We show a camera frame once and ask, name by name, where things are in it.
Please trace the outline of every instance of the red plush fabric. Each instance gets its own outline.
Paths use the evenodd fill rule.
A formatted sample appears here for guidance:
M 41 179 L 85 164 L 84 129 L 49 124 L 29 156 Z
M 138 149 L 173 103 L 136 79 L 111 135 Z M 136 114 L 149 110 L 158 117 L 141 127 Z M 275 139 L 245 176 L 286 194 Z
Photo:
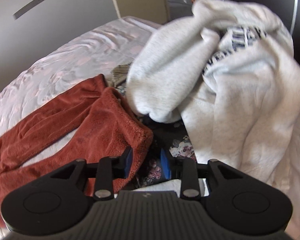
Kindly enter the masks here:
M 20 167 L 76 128 L 73 138 L 55 155 Z M 118 192 L 135 175 L 152 138 L 152 131 L 134 117 L 120 93 L 106 88 L 103 75 L 87 79 L 0 137 L 0 205 L 9 192 L 66 163 L 77 158 L 94 163 L 105 156 L 120 156 L 126 146 L 131 145 L 133 162 L 129 177 L 114 181 L 114 191 Z M 89 181 L 87 194 L 91 195 L 92 190 L 93 182 Z

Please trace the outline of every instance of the clothing pile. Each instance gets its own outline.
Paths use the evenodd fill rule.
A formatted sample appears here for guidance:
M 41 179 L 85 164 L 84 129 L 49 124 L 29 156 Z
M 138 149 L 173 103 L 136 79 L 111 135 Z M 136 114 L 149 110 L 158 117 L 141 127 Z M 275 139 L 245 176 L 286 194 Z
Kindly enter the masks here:
M 161 27 L 133 63 L 82 81 L 2 135 L 0 204 L 76 158 L 98 162 L 127 145 L 132 167 L 115 192 L 163 182 L 162 149 L 199 163 L 217 158 L 280 189 L 276 167 L 300 113 L 292 38 L 258 4 L 196 0 L 193 14 Z M 55 155 L 22 167 L 75 129 Z M 87 194 L 92 188 L 90 181 Z

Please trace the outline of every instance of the round black disc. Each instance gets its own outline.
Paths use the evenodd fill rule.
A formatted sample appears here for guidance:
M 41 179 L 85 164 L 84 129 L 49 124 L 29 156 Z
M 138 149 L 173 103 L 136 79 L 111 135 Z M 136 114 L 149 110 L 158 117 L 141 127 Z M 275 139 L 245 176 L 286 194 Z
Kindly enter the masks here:
M 206 198 L 209 216 L 230 231 L 261 236 L 286 227 L 292 214 L 289 198 L 260 181 L 232 179 Z
M 64 179 L 23 186 L 6 196 L 1 214 L 7 227 L 30 236 L 62 232 L 82 220 L 89 209 L 87 197 Z

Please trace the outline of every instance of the white bedspread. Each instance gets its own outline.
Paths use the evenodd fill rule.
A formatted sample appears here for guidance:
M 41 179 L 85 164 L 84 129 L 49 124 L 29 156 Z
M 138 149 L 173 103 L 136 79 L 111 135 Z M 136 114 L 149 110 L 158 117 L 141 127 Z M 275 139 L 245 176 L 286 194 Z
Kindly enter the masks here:
M 108 75 L 118 64 L 131 62 L 159 25 L 126 17 L 98 27 L 38 60 L 0 93 L 0 136 L 22 118 L 77 83 L 100 73 Z M 61 149 L 73 136 L 71 132 L 25 163 L 47 158 Z M 274 184 L 294 203 L 287 231 L 300 240 L 300 115 L 285 155 L 275 170 Z M 162 190 L 162 185 L 151 186 Z M 0 238 L 7 234 L 0 228 Z

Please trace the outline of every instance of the white wall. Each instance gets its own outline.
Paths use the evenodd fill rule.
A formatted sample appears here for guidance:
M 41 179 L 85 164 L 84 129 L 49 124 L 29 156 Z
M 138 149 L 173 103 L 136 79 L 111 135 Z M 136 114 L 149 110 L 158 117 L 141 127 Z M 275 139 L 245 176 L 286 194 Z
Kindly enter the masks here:
M 112 0 L 0 0 L 0 92 L 23 70 L 73 38 L 117 18 Z

